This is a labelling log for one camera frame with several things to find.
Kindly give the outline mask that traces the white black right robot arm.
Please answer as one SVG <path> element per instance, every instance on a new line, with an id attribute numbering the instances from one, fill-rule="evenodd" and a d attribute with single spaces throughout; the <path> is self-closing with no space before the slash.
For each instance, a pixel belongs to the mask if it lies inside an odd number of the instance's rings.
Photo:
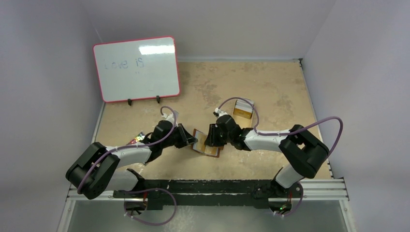
<path id="1" fill-rule="evenodd" d="M 303 178 L 314 178 L 330 154 L 329 148 L 303 126 L 295 124 L 285 131 L 257 132 L 242 128 L 230 115 L 220 116 L 210 124 L 204 142 L 210 147 L 231 144 L 237 150 L 267 150 L 282 153 L 289 165 L 279 170 L 271 184 L 272 192 L 284 196 Z"/>

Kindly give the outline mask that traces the yellow credit card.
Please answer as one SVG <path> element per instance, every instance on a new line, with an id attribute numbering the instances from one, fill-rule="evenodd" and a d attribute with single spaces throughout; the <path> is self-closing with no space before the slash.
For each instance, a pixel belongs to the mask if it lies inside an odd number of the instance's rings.
<path id="1" fill-rule="evenodd" d="M 219 147 L 206 146 L 205 147 L 205 154 L 207 156 L 219 157 L 220 148 Z"/>
<path id="2" fill-rule="evenodd" d="M 206 145 L 204 144 L 207 135 L 205 135 L 204 133 L 196 130 L 195 131 L 195 136 L 196 139 L 198 139 L 198 142 L 194 143 L 192 146 L 192 149 L 199 152 L 199 153 L 205 153 L 205 147 Z"/>

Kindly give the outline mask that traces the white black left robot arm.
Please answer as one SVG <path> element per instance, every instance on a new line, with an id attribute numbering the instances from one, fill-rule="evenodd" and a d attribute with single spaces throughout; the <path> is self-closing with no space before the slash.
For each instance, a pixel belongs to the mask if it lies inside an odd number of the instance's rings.
<path id="1" fill-rule="evenodd" d="M 81 154 L 65 174 L 65 178 L 92 200 L 108 189 L 118 168 L 134 163 L 149 163 L 168 147 L 184 148 L 197 142 L 181 123 L 161 120 L 143 140 L 120 147 L 94 142 Z"/>

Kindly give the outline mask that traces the brown leather card holder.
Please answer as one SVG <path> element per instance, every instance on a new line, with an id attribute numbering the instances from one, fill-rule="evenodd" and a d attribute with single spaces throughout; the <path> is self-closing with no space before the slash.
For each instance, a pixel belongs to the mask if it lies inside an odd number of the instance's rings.
<path id="1" fill-rule="evenodd" d="M 201 155 L 218 158 L 220 156 L 220 152 L 224 149 L 224 147 L 212 147 L 205 144 L 207 134 L 193 129 L 193 136 L 197 139 L 197 142 L 191 145 L 191 149 Z"/>

